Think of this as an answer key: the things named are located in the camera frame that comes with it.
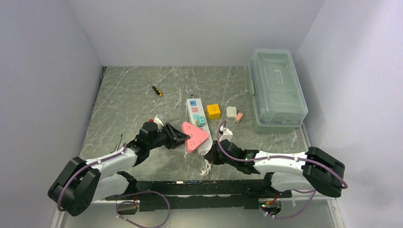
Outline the pink triangular plug adapter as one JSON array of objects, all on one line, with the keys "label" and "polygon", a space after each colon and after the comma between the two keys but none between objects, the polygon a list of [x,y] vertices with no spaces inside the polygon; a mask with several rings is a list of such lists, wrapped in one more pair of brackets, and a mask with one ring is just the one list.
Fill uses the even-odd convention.
[{"label": "pink triangular plug adapter", "polygon": [[193,153],[209,138],[207,132],[189,122],[183,122],[181,128],[184,134],[190,136],[190,138],[185,141],[187,153]]}]

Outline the teal plug adapter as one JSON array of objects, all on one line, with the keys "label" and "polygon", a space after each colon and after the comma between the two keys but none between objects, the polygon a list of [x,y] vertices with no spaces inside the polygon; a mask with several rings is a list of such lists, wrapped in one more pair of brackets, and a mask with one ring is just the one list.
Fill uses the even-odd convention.
[{"label": "teal plug adapter", "polygon": [[203,115],[194,114],[193,118],[194,118],[194,123],[197,127],[203,127],[206,125],[206,119]]}]

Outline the white power strip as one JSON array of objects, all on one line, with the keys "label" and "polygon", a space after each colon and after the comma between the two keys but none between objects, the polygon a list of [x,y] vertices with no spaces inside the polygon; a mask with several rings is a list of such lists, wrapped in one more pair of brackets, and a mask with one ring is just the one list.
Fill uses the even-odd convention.
[{"label": "white power strip", "polygon": [[210,128],[207,123],[207,117],[201,99],[200,98],[187,99],[186,109],[191,123],[209,135],[207,140],[197,148],[197,152],[199,154],[206,155],[212,147],[213,140],[211,137]]}]

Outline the yellow cube plug adapter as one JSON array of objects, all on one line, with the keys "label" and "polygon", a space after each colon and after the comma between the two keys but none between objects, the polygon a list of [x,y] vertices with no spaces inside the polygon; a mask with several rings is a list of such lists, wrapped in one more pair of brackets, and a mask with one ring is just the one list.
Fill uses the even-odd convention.
[{"label": "yellow cube plug adapter", "polygon": [[221,111],[218,104],[209,104],[206,106],[208,120],[220,119]]}]

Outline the small salmon pink plug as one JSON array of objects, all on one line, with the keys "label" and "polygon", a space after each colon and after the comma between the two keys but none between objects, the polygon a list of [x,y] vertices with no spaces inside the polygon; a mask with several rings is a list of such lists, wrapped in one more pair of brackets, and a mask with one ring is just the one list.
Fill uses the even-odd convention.
[{"label": "small salmon pink plug", "polygon": [[235,117],[235,124],[239,124],[240,123],[240,121],[242,120],[242,118],[243,118],[243,113],[241,113],[241,112],[239,112],[239,113],[237,113],[237,115],[236,115],[236,117]]}]

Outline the white plug adapter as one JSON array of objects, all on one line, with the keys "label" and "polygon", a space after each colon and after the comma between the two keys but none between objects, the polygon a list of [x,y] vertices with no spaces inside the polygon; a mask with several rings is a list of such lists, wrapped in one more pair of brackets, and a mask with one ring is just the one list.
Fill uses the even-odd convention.
[{"label": "white plug adapter", "polygon": [[227,118],[235,118],[237,116],[237,108],[234,106],[226,107],[226,116]]}]

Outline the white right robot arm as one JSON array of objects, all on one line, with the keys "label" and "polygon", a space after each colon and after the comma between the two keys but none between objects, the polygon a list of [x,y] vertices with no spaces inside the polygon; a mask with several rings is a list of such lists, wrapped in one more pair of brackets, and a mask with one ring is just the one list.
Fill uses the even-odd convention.
[{"label": "white right robot arm", "polygon": [[345,165],[317,147],[294,154],[269,153],[241,149],[228,140],[214,141],[204,158],[214,164],[228,164],[238,171],[268,175],[262,192],[274,197],[287,190],[317,191],[331,198],[339,198],[348,185],[344,181]]}]

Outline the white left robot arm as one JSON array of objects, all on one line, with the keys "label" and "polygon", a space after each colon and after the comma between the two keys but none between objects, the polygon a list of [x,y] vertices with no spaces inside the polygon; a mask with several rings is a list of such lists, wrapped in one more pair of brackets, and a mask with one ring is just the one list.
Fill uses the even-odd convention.
[{"label": "white left robot arm", "polygon": [[137,180],[125,170],[144,162],[152,149],[175,149],[188,139],[189,135],[169,123],[159,126],[147,121],[133,140],[115,152],[89,160],[71,159],[49,188],[48,197],[59,211],[71,216],[84,212],[91,202],[110,196],[129,200],[136,195]]}]

